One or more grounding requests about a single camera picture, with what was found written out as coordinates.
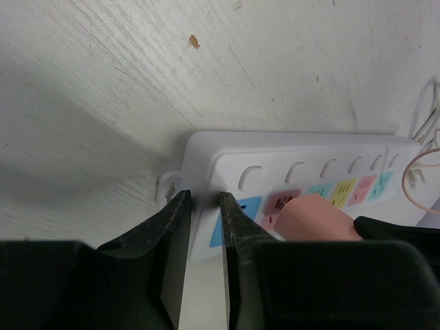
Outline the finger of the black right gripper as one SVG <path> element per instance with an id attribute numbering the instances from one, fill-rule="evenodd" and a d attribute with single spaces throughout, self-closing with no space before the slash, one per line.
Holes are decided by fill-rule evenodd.
<path id="1" fill-rule="evenodd" d="M 353 225 L 364 240 L 403 241 L 429 261 L 439 261 L 439 229 L 395 225 L 368 217 L 358 217 Z"/>

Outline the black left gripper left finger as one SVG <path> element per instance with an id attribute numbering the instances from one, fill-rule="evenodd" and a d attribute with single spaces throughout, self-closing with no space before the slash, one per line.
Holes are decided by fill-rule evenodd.
<path id="1" fill-rule="evenodd" d="M 191 193 L 92 248 L 81 241 L 1 242 L 2 329 L 176 329 Z"/>

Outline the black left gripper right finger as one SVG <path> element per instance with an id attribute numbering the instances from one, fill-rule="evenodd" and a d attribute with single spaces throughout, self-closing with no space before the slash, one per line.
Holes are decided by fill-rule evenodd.
<path id="1" fill-rule="evenodd" d="M 283 242 L 220 195 L 229 329 L 438 329 L 439 270 L 404 241 Z"/>

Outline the pink charger plug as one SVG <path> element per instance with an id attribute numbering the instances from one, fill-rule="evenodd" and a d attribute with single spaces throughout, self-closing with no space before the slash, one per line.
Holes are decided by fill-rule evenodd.
<path id="1" fill-rule="evenodd" d="M 318 194 L 285 203 L 274 231 L 286 241 L 361 241 L 354 219 Z"/>

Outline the white multicolour power strip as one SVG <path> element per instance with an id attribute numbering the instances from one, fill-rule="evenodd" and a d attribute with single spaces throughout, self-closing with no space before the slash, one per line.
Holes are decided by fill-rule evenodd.
<path id="1" fill-rule="evenodd" d="M 220 193 L 232 193 L 272 232 L 280 201 L 316 193 L 354 211 L 392 198 L 420 149 L 396 135 L 199 131 L 181 168 L 160 177 L 156 201 L 165 206 L 177 192 L 191 192 L 189 258 L 198 262 L 222 251 Z"/>

